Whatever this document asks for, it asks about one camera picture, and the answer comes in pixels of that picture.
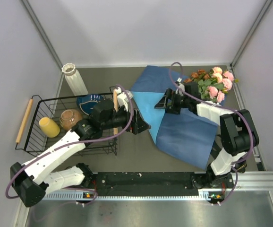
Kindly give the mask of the blue wrapping paper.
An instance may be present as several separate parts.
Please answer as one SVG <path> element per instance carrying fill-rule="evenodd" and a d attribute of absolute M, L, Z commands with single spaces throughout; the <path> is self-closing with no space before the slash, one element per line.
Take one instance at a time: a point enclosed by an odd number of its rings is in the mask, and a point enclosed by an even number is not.
<path fill-rule="evenodd" d="M 130 91 L 157 148 L 181 161 L 205 169 L 218 125 L 182 108 L 180 114 L 156 109 L 166 89 L 176 90 L 172 80 L 179 73 L 167 68 L 147 66 Z"/>

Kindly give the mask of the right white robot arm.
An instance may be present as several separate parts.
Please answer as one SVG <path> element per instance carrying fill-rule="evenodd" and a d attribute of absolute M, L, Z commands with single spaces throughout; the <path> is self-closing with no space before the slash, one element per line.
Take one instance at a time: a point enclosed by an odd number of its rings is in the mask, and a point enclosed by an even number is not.
<path fill-rule="evenodd" d="M 195 115 L 207 118 L 220 126 L 222 148 L 213 155 L 205 174 L 194 174 L 195 188 L 217 187 L 228 179 L 232 172 L 244 173 L 246 157 L 259 144 L 251 114 L 248 110 L 228 109 L 211 101 L 200 101 L 197 83 L 176 82 L 176 90 L 168 88 L 161 100 L 154 106 L 168 114 L 180 114 L 186 108 Z"/>

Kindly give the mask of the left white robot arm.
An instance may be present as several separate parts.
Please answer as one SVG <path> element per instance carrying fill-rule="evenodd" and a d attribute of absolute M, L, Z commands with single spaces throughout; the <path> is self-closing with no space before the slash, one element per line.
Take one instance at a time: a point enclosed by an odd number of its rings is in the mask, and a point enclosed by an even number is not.
<path fill-rule="evenodd" d="M 55 172 L 54 169 L 92 143 L 104 141 L 104 130 L 118 127 L 135 135 L 151 128 L 138 109 L 122 106 L 115 110 L 113 101 L 104 99 L 94 105 L 88 117 L 78 121 L 41 155 L 24 164 L 13 164 L 7 187 L 12 187 L 16 197 L 29 208 L 39 203 L 45 195 L 59 189 L 90 186 L 92 172 L 85 164 L 77 164 L 60 172 Z"/>

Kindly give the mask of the black ribbon gold lettering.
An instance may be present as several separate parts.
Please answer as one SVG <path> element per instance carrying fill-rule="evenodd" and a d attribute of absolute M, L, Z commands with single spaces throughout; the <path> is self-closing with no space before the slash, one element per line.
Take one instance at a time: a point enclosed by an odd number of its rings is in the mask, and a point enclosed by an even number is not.
<path fill-rule="evenodd" d="M 244 173 L 247 167 L 246 161 L 242 161 L 240 163 L 232 164 L 242 159 L 242 157 L 246 154 L 245 152 L 238 153 L 235 156 L 227 153 L 224 148 L 221 148 L 214 141 L 211 156 L 214 158 L 214 161 L 210 164 L 210 167 L 215 175 L 225 175 L 229 172 L 233 172 L 231 170 L 234 167 L 239 173 Z"/>

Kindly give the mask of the pink and brown flower bouquet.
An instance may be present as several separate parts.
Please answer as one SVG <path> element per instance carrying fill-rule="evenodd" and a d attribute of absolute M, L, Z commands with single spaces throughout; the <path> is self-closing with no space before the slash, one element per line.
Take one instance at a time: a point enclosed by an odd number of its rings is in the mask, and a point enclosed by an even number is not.
<path fill-rule="evenodd" d="M 183 80 L 183 82 L 185 84 L 197 83 L 202 100 L 220 104 L 225 100 L 233 84 L 238 83 L 239 80 L 230 71 L 222 70 L 220 67 L 213 67 L 209 71 L 199 69 L 192 72 L 190 78 Z"/>

